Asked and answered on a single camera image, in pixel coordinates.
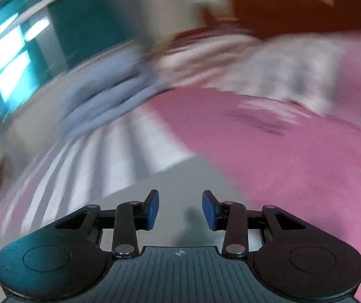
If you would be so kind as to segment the grey knit pants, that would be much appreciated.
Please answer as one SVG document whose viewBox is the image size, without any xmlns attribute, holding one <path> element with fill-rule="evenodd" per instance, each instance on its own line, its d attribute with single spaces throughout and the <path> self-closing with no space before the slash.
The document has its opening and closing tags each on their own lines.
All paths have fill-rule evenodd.
<svg viewBox="0 0 361 303">
<path fill-rule="evenodd" d="M 144 246 L 221 248 L 224 232 L 209 229 L 202 211 L 202 192 L 209 189 L 218 201 L 235 201 L 252 208 L 241 194 L 216 168 L 198 156 L 174 167 L 155 173 L 119 192 L 98 200 L 102 210 L 114 209 L 119 204 L 145 200 L 150 190 L 159 193 L 160 205 L 154 228 L 138 231 L 139 248 Z"/>
</svg>

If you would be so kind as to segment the striped pink grey bed sheet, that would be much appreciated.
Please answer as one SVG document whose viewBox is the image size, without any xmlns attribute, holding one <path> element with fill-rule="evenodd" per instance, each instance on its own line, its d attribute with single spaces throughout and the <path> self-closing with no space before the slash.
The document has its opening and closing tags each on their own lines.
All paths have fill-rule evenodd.
<svg viewBox="0 0 361 303">
<path fill-rule="evenodd" d="M 0 192 L 0 249 L 194 156 L 252 209 L 276 205 L 361 254 L 361 128 L 293 104 L 201 88 L 164 92 L 36 157 Z"/>
</svg>

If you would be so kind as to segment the folded light blue duvet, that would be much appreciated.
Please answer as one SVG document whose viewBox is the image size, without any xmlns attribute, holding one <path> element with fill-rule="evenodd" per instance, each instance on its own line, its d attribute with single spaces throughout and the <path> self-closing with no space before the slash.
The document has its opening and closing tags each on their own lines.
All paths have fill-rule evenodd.
<svg viewBox="0 0 361 303">
<path fill-rule="evenodd" d="M 129 46 L 83 69 L 62 98 L 61 134 L 77 138 L 163 91 L 152 65 Z"/>
</svg>

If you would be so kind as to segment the window with teal blinds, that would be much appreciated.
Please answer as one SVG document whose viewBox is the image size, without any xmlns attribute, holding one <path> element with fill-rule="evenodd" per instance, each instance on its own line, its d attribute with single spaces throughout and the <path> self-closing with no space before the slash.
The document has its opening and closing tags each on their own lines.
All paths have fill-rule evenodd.
<svg viewBox="0 0 361 303">
<path fill-rule="evenodd" d="M 63 72 L 135 37 L 139 0 L 0 1 L 0 121 Z"/>
</svg>

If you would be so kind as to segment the folded pink blanket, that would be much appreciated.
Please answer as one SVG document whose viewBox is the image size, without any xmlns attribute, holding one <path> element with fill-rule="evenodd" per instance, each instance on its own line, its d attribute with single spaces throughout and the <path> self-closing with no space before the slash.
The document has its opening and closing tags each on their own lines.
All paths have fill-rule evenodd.
<svg viewBox="0 0 361 303">
<path fill-rule="evenodd" d="M 166 87 L 182 87 L 222 76 L 226 69 L 260 40 L 245 34 L 204 38 L 179 48 L 171 48 L 155 62 Z"/>
</svg>

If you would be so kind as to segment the red white bed headboard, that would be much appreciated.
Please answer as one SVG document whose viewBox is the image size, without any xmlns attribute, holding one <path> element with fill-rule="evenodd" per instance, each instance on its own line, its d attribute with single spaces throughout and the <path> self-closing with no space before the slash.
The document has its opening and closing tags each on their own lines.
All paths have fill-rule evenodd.
<svg viewBox="0 0 361 303">
<path fill-rule="evenodd" d="M 281 34 L 361 30 L 361 0 L 231 0 L 233 14 L 215 14 L 208 3 L 197 11 L 208 27 L 230 23 L 262 39 Z"/>
</svg>

